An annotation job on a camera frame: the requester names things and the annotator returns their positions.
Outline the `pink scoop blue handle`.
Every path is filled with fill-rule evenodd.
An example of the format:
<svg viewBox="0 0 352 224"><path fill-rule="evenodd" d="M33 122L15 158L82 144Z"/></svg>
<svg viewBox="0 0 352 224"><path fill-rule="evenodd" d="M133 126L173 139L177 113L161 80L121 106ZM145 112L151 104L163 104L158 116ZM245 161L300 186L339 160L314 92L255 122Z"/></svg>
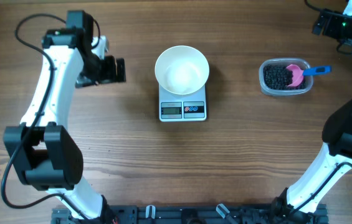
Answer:
<svg viewBox="0 0 352 224"><path fill-rule="evenodd" d="M325 75L332 72L332 67L330 65L312 67L306 70L302 70L298 65L290 64L286 67L286 69L292 72L292 82L288 85L288 87L299 86L305 77Z"/></svg>

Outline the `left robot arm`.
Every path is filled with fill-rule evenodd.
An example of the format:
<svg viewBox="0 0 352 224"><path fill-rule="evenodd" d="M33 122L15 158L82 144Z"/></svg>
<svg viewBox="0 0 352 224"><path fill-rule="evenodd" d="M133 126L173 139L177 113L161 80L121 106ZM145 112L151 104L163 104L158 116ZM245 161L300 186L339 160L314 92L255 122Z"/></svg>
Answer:
<svg viewBox="0 0 352 224"><path fill-rule="evenodd" d="M42 70L32 101L19 125L4 132L7 169L59 199L76 223L117 223L105 197L83 177L83 155L67 123L75 89L124 82L125 62L108 54L98 22L83 10L69 11L63 28L48 30L38 52Z"/></svg>

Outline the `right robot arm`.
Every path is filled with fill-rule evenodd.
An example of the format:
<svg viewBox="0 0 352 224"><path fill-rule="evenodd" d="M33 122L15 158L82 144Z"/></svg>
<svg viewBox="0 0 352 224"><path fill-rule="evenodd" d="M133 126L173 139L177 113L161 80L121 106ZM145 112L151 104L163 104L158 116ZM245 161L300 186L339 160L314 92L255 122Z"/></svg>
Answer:
<svg viewBox="0 0 352 224"><path fill-rule="evenodd" d="M318 11L313 25L315 35L336 39L352 47L352 1L343 12L307 6ZM335 111L322 131L323 145L305 173L274 198L269 211L272 223L315 223L314 213L321 199L352 169L352 99Z"/></svg>

